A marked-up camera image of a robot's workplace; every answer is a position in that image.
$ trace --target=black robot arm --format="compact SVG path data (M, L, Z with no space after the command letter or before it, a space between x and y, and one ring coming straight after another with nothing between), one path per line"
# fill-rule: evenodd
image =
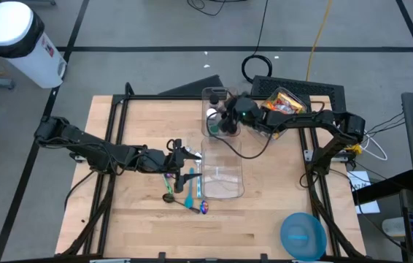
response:
M187 180L200 174L181 175L185 159L200 159L182 147L182 140L169 140L166 156L162 150L146 145L115 145L69 124L61 117L43 117L34 134L44 148L67 148L87 159L90 168L100 173L122 174L123 170L142 173L175 174L174 191L180 193Z
M218 123L222 132L235 133L238 123L268 134L293 128L323 128L333 135L333 139L323 148L314 150L312 160L307 163L310 175L327 175L331 159L348 145L355 145L363 140L365 121L351 113L335 113L321 110L316 113L283 114L268 108L259 108L257 103L246 94L231 97L225 101L220 111ZM314 187L309 187L312 206L322 216L328 228L335 234L341 247L351 257L365 257L359 253L331 220L323 203L319 200Z

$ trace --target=white trash can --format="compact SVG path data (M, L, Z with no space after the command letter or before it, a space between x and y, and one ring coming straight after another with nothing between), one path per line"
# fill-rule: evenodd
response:
M45 25L26 4L0 3L0 57L41 88L62 84L67 63L45 33Z

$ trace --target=blue bowl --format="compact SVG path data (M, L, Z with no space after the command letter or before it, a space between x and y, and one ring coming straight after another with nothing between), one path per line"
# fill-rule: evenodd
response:
M306 213L294 213L281 225L281 244L297 260L318 260L326 250L326 233L322 224Z

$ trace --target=white paper sheet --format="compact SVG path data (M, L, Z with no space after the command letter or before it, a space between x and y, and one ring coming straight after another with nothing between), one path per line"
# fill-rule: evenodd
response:
M367 175L366 171L348 172L347 176L349 176L352 185L356 189L363 188L363 187L366 187L366 186L370 186L370 183L359 180L358 178L352 176L351 174L359 177L362 180L368 181L368 175ZM379 209L379 205L377 204L377 201L373 201L373 202L363 204L360 207L362 208L362 211L364 213L380 213L380 209ZM358 214L360 214L360 210L359 210L359 207L357 205L355 206L355 210Z

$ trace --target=wooden table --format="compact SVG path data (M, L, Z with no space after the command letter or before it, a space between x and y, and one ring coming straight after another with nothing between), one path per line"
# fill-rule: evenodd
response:
M93 97L86 132L104 138L111 100L111 96ZM327 96L311 96L311 100L324 101L327 108L331 107ZM319 110L321 104L312 106ZM114 140L118 121L115 122ZM308 129L306 135L307 141L311 142ZM320 145L332 138L323 129L317 129L317 136ZM245 156L255 155L263 147L245 129L239 137ZM124 144L147 144L167 153L166 142L173 138L180 138L183 145L201 150L204 138L201 101L129 101ZM196 215L178 204L164 203L161 196L166 187L162 175L124 172L116 180L104 256L157 258L159 252L166 252L168 258L257 259L266 253L270 259L292 259L279 240L281 224L292 213L312 214L309 193L298 184L304 173L301 151L298 130L291 129L271 143L262 156L243 159L244 196L211 200L206 215ZM190 167L196 168L196 165L187 161L182 172L187 172ZM343 164L333 163L331 168L346 173ZM73 184L87 173L87 164L77 164ZM335 172L326 178L335 222L355 248L364 254L348 180ZM96 176L93 176L70 197L56 252L67 249L88 221L95 184ZM185 190L177 198L183 201L186 194ZM96 251L99 231L100 226L97 226L92 251ZM327 254L332 254L329 238Z

